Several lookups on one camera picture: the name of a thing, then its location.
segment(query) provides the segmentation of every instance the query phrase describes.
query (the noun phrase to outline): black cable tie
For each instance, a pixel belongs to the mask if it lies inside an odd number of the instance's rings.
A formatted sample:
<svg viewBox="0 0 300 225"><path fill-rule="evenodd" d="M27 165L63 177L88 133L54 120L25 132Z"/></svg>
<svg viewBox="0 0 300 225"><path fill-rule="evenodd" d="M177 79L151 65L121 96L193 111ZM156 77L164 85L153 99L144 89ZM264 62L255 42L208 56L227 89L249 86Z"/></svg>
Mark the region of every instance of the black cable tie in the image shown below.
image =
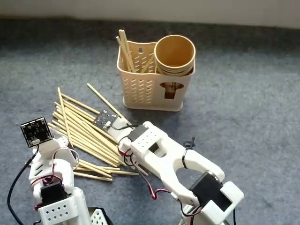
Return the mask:
<svg viewBox="0 0 300 225"><path fill-rule="evenodd" d="M187 166L186 166L186 163L184 162L184 158L185 158L185 156L186 156L186 154L187 154L187 151L188 151L188 149L185 150L185 152L184 152L184 154L183 154L183 156L182 156L182 158L181 158L183 167L184 167L185 169L187 169Z"/></svg>
<svg viewBox="0 0 300 225"><path fill-rule="evenodd" d="M194 141L195 141L195 137L193 136L191 141L185 141L185 142L183 143L183 147L185 147L186 150L185 150L184 154L182 155L181 161L182 161L183 167L184 167L185 169L187 169L187 166L186 166L186 163L185 163L185 161L184 161L184 158L185 158L185 156L186 156L188 150L192 150L193 147L195 147Z"/></svg>

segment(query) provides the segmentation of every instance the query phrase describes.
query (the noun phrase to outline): robotic arm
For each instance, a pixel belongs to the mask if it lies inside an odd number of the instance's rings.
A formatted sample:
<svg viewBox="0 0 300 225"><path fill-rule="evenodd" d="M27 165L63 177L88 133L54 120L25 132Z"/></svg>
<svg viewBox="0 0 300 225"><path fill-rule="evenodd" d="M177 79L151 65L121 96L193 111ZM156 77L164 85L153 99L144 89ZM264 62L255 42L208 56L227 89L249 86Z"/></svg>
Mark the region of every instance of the robotic arm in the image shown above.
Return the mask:
<svg viewBox="0 0 300 225"><path fill-rule="evenodd" d="M187 150L152 123L147 121L137 128L126 128L127 124L125 119L118 118L108 133L119 141L121 151L132 151L135 164L159 177L171 195L186 204L185 213L202 206L201 212L193 218L194 224L222 224L244 198L234 183L222 183L225 175L219 166L196 151ZM182 167L203 173L190 189L176 176L176 171ZM189 217L183 217L181 224L189 221Z"/></svg>
<svg viewBox="0 0 300 225"><path fill-rule="evenodd" d="M52 137L44 118L21 125L33 153L29 182L43 225L112 225L101 208L87 207L84 193L74 186L73 167L79 160L65 136Z"/></svg>

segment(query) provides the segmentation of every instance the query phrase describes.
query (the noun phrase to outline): floor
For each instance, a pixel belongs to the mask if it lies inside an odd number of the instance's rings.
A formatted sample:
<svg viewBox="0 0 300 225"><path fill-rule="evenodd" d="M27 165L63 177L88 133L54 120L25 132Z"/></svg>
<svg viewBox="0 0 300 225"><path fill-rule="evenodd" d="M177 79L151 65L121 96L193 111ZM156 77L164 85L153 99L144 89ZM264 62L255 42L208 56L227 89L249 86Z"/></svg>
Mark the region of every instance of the floor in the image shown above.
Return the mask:
<svg viewBox="0 0 300 225"><path fill-rule="evenodd" d="M129 40L157 41L167 34L189 37L197 49L196 73L180 112L130 110L123 106L116 68L118 29ZM300 224L300 31L185 23L73 20L0 21L0 196L31 153L19 124L52 119L62 92L107 108L86 86L91 83L133 123L145 120L183 143L195 136L196 150L219 165L225 180L245 194L238 225ZM79 152L83 159L96 159ZM25 224L38 220L27 176L17 183L12 205ZM199 173L180 169L189 187ZM155 188L162 183L149 177ZM166 224L180 220L169 195L154 201L139 177L113 183L75 179L89 206L104 207L114 224ZM3 224L14 224L6 201Z"/></svg>

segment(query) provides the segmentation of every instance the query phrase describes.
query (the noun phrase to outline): beige plastic basket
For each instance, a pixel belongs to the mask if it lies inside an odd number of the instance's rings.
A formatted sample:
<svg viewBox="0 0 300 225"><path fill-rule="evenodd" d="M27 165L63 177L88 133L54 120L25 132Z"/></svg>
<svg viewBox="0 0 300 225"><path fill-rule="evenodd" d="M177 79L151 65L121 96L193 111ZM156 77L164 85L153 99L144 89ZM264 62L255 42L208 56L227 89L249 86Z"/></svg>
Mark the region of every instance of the beige plastic basket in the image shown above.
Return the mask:
<svg viewBox="0 0 300 225"><path fill-rule="evenodd" d="M128 41L128 44L135 69L139 72L154 54L156 43ZM153 61L144 74L128 72L125 70L126 65L123 63L119 48L117 68L120 72L122 82L123 103L127 108L132 109L179 111L183 106L183 99L195 67L186 76L167 76L156 73L154 61L153 58Z"/></svg>

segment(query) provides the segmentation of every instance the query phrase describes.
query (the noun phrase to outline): paper cup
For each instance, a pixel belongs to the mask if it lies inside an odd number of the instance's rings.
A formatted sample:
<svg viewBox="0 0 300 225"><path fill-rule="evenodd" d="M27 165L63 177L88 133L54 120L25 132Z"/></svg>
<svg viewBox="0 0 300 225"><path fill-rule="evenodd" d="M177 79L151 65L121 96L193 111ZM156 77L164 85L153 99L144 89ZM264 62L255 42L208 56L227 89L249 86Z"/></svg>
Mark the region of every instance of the paper cup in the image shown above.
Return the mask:
<svg viewBox="0 0 300 225"><path fill-rule="evenodd" d="M154 47L157 69L165 75L183 76L193 68L196 49L186 37L169 35Z"/></svg>

